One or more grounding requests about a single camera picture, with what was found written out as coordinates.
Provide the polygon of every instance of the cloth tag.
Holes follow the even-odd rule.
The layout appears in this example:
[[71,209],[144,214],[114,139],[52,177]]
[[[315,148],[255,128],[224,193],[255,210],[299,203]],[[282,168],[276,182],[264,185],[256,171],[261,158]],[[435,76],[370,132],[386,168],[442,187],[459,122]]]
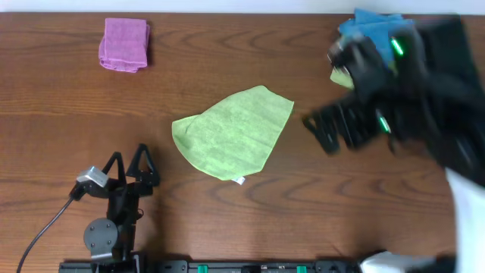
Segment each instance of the cloth tag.
[[238,177],[238,178],[234,178],[233,181],[238,183],[239,185],[243,185],[243,183],[244,183],[244,181],[246,181],[246,179],[244,177]]

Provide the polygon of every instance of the green connector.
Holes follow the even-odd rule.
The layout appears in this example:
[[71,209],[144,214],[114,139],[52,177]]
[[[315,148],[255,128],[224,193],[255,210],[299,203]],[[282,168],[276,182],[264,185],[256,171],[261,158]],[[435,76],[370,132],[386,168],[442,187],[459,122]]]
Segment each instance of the green connector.
[[199,265],[197,268],[197,273],[207,273],[208,271],[207,265]]
[[298,265],[296,267],[296,273],[306,273],[306,266],[304,266],[304,265]]

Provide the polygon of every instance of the green led light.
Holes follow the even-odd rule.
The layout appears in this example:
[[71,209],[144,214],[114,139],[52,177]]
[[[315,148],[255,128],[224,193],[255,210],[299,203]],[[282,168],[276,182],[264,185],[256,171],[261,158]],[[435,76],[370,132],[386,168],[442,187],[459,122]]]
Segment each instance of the green led light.
[[199,265],[197,267],[197,273],[208,273],[208,266],[207,265]]
[[298,265],[296,267],[296,273],[306,273],[306,266],[305,265]]
[[391,128],[389,127],[386,119],[384,117],[379,118],[379,124],[384,133],[391,133]]
[[393,47],[396,50],[397,54],[399,54],[399,56],[403,56],[404,55],[404,51],[402,50],[401,46],[396,41],[396,39],[391,39],[391,43],[393,44]]

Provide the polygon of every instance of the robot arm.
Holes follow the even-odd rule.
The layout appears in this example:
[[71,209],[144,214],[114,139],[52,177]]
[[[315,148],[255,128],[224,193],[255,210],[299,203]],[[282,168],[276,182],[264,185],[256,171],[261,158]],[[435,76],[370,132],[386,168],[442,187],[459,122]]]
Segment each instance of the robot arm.
[[[356,37],[332,47],[329,51],[332,65],[348,71],[355,90],[344,99],[314,111],[303,123],[330,155],[340,149],[339,135],[354,150],[381,133],[389,136],[393,152],[399,143],[423,143],[429,155],[446,169],[455,200],[458,231],[455,272],[482,271],[485,95],[462,22],[455,17],[438,24],[403,29],[390,37],[390,44],[396,60],[395,71],[383,63],[369,38]],[[362,269],[364,273],[410,270],[409,264],[397,262],[401,270],[388,271],[393,269],[388,261],[369,259]],[[436,268],[430,266],[419,272],[435,272]],[[450,263],[447,268],[453,272]]]

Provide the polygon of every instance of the white object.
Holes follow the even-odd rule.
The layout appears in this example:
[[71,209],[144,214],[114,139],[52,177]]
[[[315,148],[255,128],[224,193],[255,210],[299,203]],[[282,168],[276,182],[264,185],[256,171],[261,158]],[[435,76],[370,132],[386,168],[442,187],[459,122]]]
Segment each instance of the white object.
[[485,14],[483,0],[0,0],[0,11],[351,14],[355,8],[380,13]]
[[[446,169],[446,178],[455,201],[457,263],[455,273],[479,273],[485,268],[485,188]],[[363,273],[403,273],[433,259],[395,255],[371,256],[361,263]]]
[[485,270],[485,188],[446,169],[455,200],[457,265],[455,273]]
[[244,183],[244,181],[246,181],[246,179],[244,177],[238,177],[238,178],[234,178],[233,181],[238,183],[239,185],[243,185],[243,183]]
[[405,273],[412,267],[421,267],[434,262],[435,258],[404,256],[388,251],[376,254],[361,263],[363,273]]

